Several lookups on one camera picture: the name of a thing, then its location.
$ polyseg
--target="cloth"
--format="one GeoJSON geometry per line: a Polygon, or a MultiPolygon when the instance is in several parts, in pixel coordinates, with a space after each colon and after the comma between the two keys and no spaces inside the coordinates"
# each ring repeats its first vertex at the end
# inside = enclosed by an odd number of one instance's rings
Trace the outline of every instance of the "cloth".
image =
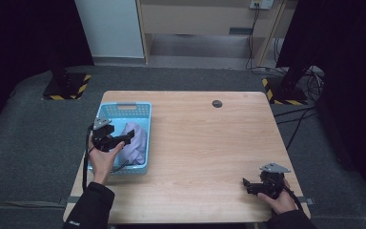
{"type": "Polygon", "coordinates": [[[131,130],[135,131],[134,137],[131,144],[124,146],[123,150],[118,153],[118,163],[122,164],[128,160],[129,165],[141,165],[145,163],[147,132],[135,122],[129,122],[124,127],[121,135],[126,135],[131,130]]]}
{"type": "Polygon", "coordinates": [[[269,229],[316,229],[303,211],[293,210],[269,219],[269,229]]]}
{"type": "Polygon", "coordinates": [[[104,185],[91,182],[76,202],[63,229],[106,229],[114,192],[104,185]]]}

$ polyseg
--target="right hand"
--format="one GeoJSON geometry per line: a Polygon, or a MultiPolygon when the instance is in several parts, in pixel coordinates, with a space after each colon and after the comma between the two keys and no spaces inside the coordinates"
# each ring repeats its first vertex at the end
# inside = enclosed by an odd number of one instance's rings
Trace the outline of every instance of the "right hand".
{"type": "Polygon", "coordinates": [[[89,160],[93,167],[93,182],[105,185],[114,164],[115,157],[123,149],[125,142],[122,141],[117,144],[114,149],[108,152],[101,152],[93,147],[92,140],[90,140],[89,160]]]}
{"type": "MultiPolygon", "coordinates": [[[[284,178],[285,185],[290,188],[288,181],[284,178]]],[[[267,202],[273,210],[280,215],[281,213],[296,210],[296,205],[290,194],[283,189],[277,199],[269,198],[267,195],[258,193],[257,196],[267,202]]]]}

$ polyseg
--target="black jacket sleeve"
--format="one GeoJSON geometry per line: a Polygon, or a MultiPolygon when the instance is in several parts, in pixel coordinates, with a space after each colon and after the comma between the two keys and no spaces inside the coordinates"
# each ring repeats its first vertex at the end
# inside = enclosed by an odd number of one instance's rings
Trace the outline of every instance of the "black jacket sleeve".
{"type": "Polygon", "coordinates": [[[63,229],[107,228],[114,192],[104,185],[91,182],[76,202],[63,229]]]}
{"type": "Polygon", "coordinates": [[[269,229],[316,229],[303,211],[293,210],[275,216],[266,222],[269,229]]]}

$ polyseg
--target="wooden table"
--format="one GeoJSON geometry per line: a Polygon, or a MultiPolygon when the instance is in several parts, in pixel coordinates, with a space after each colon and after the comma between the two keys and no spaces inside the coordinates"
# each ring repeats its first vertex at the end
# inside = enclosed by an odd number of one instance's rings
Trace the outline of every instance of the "wooden table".
{"type": "MultiPolygon", "coordinates": [[[[271,161],[293,171],[263,93],[106,92],[102,102],[152,103],[149,169],[144,176],[112,176],[109,223],[205,223],[267,220],[270,207],[242,184],[260,182],[271,161]],[[220,100],[222,107],[213,106],[220,100]]],[[[88,183],[92,173],[88,172],[88,183]]],[[[286,174],[302,196],[295,173],[286,174]]],[[[82,166],[71,196],[82,194],[82,166]]],[[[67,218],[74,203],[69,203],[67,218]]],[[[304,211],[309,216],[308,207],[304,211]]]]}

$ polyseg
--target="wall socket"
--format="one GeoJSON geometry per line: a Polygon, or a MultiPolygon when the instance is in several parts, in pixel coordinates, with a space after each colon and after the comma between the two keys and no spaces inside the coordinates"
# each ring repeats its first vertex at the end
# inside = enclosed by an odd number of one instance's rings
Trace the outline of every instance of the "wall socket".
{"type": "Polygon", "coordinates": [[[272,8],[274,2],[275,2],[275,0],[252,0],[251,4],[249,5],[249,8],[257,9],[257,4],[258,4],[258,7],[261,10],[270,10],[272,8]]]}

